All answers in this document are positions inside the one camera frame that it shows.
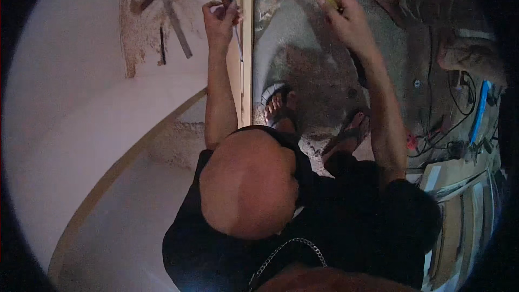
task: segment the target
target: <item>right hand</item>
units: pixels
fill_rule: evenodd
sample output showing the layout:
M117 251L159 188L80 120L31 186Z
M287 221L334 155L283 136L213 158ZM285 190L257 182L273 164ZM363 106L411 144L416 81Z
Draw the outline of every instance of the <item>right hand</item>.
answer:
M317 3L330 19L340 41L360 58L370 58L379 52L364 9L356 0L338 0L339 7L344 8L342 15L325 0L317 0Z
M236 1L233 1L225 11L224 7L218 7L211 13L211 7L222 5L219 1L210 1L202 6L204 13L205 33L210 50L216 50L227 54L232 39L232 27L241 22L241 14Z

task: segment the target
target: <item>wood board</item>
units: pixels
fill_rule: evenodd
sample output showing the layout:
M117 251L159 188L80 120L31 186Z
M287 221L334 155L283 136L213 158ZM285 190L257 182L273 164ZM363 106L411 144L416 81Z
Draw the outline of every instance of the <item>wood board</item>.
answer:
M238 127L252 123L252 42L254 36L254 0L236 0L243 14L239 26L243 62L240 62L237 41L232 41L227 55L232 96L238 114Z

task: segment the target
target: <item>flip-flop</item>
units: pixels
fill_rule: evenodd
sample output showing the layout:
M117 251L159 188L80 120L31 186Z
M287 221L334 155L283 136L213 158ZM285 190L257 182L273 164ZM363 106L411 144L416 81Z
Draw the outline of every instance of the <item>flip-flop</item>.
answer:
M364 114L364 118L360 121L359 126L348 128L358 113ZM332 150L334 146L339 144L339 142L344 141L347 138L352 138L352 137L357 139L357 145L355 146L355 149L358 148L360 146L360 144L362 143L362 141L364 141L364 139L366 139L366 137L367 137L367 134L365 134L364 137L361 137L362 133L360 132L360 127L362 126L362 124L365 121L369 122L370 116L363 109L357 108L357 109L354 109L353 111L351 111L350 113L348 113L346 120L342 123L341 129L339 130L339 134L337 134L337 136L335 138L331 139L328 142L326 147L324 147L321 155L325 155L328 152L330 152L330 150Z
M267 122L268 127L274 128L276 124L279 123L282 119L289 119L294 124L295 131L297 133L297 117L294 110L291 110L287 107L287 96L289 92L293 91L292 87L286 83L276 83L272 86L269 86L267 89L263 91L261 104L266 108L268 103L272 101L272 98L281 93L281 107L276 110L276 114Z

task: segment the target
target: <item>toe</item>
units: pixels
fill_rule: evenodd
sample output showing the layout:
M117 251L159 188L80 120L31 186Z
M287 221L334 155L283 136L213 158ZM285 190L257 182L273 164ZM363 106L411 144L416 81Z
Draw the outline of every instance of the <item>toe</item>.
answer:
M274 108L275 109L281 108L281 101L282 101L281 93L277 93L276 97L274 97L274 98L275 98L275 100L274 100Z
M267 105L267 109L268 111L272 114L272 112L274 112L274 107L273 107L273 103L272 103L272 100L268 103Z
M297 105L297 96L295 94L295 91L289 92L287 95L287 107L291 110L295 110Z

